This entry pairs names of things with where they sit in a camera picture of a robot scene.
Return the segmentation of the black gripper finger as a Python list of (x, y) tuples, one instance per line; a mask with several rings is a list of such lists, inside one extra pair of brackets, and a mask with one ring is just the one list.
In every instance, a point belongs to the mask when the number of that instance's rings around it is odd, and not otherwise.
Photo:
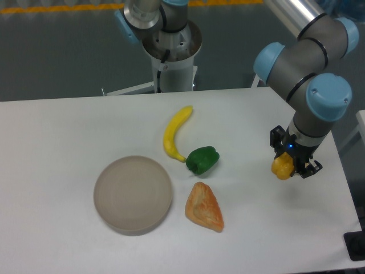
[(318, 161), (299, 163), (296, 169), (296, 173), (303, 179), (313, 176), (319, 172), (323, 166)]
[(270, 146), (274, 149), (276, 156), (281, 156), (285, 150), (282, 139), (285, 136), (285, 130), (281, 126), (276, 126), (270, 131)]

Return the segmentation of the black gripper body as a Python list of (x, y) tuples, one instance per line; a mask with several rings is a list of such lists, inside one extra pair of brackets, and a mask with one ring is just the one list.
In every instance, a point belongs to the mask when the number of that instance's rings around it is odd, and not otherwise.
[(282, 144), (285, 152), (287, 152), (293, 158), (294, 172), (296, 172), (299, 163), (307, 163), (313, 159), (313, 154), (319, 147), (317, 146), (304, 146), (297, 143), (297, 137), (295, 134), (285, 134), (282, 139)]

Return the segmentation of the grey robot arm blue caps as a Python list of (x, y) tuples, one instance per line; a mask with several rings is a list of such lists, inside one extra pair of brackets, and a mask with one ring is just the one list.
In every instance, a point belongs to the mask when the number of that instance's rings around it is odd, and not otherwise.
[[(321, 170), (313, 154), (352, 99), (345, 79), (326, 73), (359, 41), (356, 24), (330, 18), (315, 1), (266, 1), (296, 37), (294, 46), (271, 43), (257, 55), (253, 70), (294, 110), (287, 128), (270, 132), (277, 178), (307, 178)], [(187, 1), (127, 1), (115, 18), (131, 42), (141, 42), (151, 58), (156, 93), (191, 91), (193, 59), (202, 44), (199, 28), (187, 17)]]

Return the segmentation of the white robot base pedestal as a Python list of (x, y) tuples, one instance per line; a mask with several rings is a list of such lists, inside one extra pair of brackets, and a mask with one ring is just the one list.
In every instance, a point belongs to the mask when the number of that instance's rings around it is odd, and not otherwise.
[(143, 40), (143, 49), (151, 59), (153, 81), (108, 92), (106, 96), (136, 95), (166, 92), (193, 91), (197, 66), (194, 58), (202, 45), (198, 26), (187, 21), (176, 32), (159, 31)]

